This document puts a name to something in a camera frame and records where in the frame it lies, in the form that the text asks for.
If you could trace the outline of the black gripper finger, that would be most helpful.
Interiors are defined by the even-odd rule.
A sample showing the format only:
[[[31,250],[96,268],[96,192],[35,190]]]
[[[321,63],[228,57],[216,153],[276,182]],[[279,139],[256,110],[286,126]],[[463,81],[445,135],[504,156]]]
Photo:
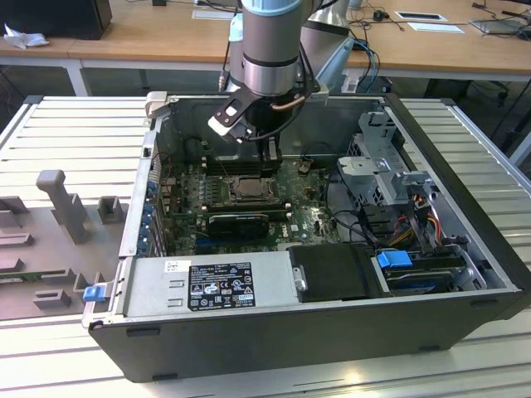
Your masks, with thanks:
[[[283,156],[278,138],[268,138],[259,144],[261,175],[275,175],[280,170]]]

